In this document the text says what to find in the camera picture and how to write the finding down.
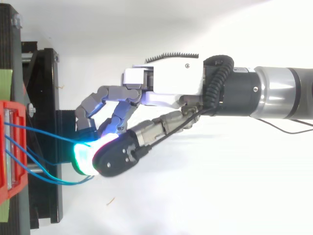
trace red plastic holder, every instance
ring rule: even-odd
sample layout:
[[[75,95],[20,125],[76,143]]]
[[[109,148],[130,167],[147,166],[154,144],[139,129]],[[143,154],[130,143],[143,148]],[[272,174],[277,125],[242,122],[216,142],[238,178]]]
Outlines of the red plastic holder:
[[[25,111],[26,108],[22,104],[0,100],[0,204],[19,193],[28,183],[27,171],[5,152],[10,151],[27,166],[26,154],[5,138],[5,135],[10,136],[26,149],[26,130],[4,125],[9,122],[25,126]]]

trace black cable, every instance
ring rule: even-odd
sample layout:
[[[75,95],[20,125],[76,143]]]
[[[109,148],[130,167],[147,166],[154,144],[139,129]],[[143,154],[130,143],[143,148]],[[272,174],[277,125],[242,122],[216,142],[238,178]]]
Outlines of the black cable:
[[[187,125],[188,123],[190,123],[193,119],[195,119],[196,117],[210,111],[211,109],[204,109],[201,110],[195,114],[193,114],[190,118],[188,118],[186,121],[184,121],[181,125],[179,125],[178,127],[176,127],[173,131],[169,132],[168,134],[166,134],[165,136],[163,136],[162,138],[158,139],[156,142],[152,143],[150,145],[150,147],[154,147],[157,144],[161,143],[163,140],[169,138],[171,135],[173,135],[174,133],[176,133],[177,131],[179,131],[180,129],[182,129],[185,125]]]
[[[313,124],[305,122],[305,121],[300,121],[300,120],[290,120],[290,121],[298,122],[298,123],[313,127]]]
[[[301,133],[313,131],[313,129],[309,129],[309,130],[305,130],[305,131],[289,132],[289,131],[285,131],[285,130],[283,130],[283,129],[277,127],[277,126],[275,126],[274,124],[272,124],[272,123],[270,123],[270,122],[268,122],[268,121],[264,121],[263,119],[257,119],[257,120],[258,120],[258,121],[261,121],[261,122],[263,122],[263,123],[265,123],[265,124],[267,124],[267,125],[270,125],[270,126],[276,128],[277,130],[280,130],[280,131],[282,131],[282,132],[284,132],[284,133],[286,133],[286,134],[290,134],[290,135],[296,135],[296,134],[301,134]]]
[[[215,55],[206,59],[205,66],[219,66],[212,74],[206,78],[203,85],[203,106],[205,108],[216,108],[220,99],[220,92],[234,69],[234,61],[227,55]]]

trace green sticker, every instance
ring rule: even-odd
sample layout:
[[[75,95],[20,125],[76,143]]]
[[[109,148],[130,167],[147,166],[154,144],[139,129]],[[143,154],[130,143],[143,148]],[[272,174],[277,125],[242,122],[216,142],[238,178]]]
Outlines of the green sticker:
[[[12,70],[0,70],[0,100],[10,100]]]
[[[0,223],[6,223],[9,219],[10,200],[5,200],[0,205]]]

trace screw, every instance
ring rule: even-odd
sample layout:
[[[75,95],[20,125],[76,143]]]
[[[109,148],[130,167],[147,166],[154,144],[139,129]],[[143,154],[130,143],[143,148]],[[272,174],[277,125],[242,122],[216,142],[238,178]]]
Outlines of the screw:
[[[15,14],[12,18],[12,25],[17,28],[21,29],[22,28],[22,18],[20,14]]]
[[[32,118],[34,113],[36,113],[36,108],[33,106],[32,103],[28,104],[27,106],[28,115]]]
[[[59,55],[59,54],[55,54],[55,56],[54,56],[54,61],[55,61],[56,63],[59,63],[59,62],[60,62],[60,55]]]

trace blue wire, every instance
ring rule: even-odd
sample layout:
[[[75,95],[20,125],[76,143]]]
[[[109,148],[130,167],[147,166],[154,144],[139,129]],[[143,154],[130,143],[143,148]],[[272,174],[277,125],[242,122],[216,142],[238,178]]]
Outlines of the blue wire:
[[[93,176],[90,178],[90,176],[87,176],[85,179],[79,181],[79,182],[68,182],[68,181],[64,181],[61,179],[58,179],[56,177],[54,177],[53,175],[51,175],[30,153],[28,153],[25,149],[22,148],[22,146],[20,146],[16,141],[14,141],[12,138],[8,137],[7,135],[5,135],[5,137],[10,140],[13,144],[15,144],[23,153],[25,153],[43,172],[44,174],[46,174],[50,179],[52,180],[56,180],[58,182],[62,182],[68,185],[79,185],[82,184],[88,180],[91,180],[93,178]]]
[[[71,139],[68,139],[68,138],[65,138],[65,137],[62,137],[62,136],[58,136],[58,135],[52,134],[52,133],[47,132],[47,131],[36,129],[36,128],[32,128],[32,127],[28,127],[28,126],[15,125],[15,124],[11,124],[9,122],[5,122],[4,124],[8,125],[8,126],[18,127],[18,128],[21,128],[21,129],[26,129],[26,130],[29,130],[29,131],[38,132],[38,133],[41,133],[41,134],[44,134],[44,135],[47,135],[47,136],[51,136],[51,137],[54,137],[54,138],[57,138],[57,139],[60,139],[60,140],[63,140],[63,141],[68,141],[68,142],[71,142],[71,143],[81,143],[81,144],[84,144],[84,145],[90,147],[90,145],[88,145],[88,144],[86,144],[84,142],[71,140]]]
[[[33,150],[31,150],[30,147],[27,146],[27,150],[33,155],[35,156],[36,158],[38,159],[41,159],[43,160],[44,162],[48,163],[49,165],[59,165],[59,164],[62,164],[62,163],[69,163],[69,162],[61,162],[61,163],[52,163],[46,159],[44,159],[43,157],[39,156],[37,153],[35,153]]]
[[[16,157],[13,156],[12,153],[10,153],[8,150],[5,150],[5,152],[10,155],[11,158],[13,158],[17,164],[19,164],[22,168],[24,168],[29,174],[47,182],[47,183],[50,183],[50,184],[55,184],[55,185],[67,185],[67,184],[64,184],[64,183],[61,183],[61,182],[56,182],[56,181],[53,181],[53,180],[49,180],[49,179],[46,179],[45,177],[42,177],[41,175],[38,175],[34,172],[32,172],[30,169],[28,169],[26,166],[23,165],[23,163],[21,163]]]

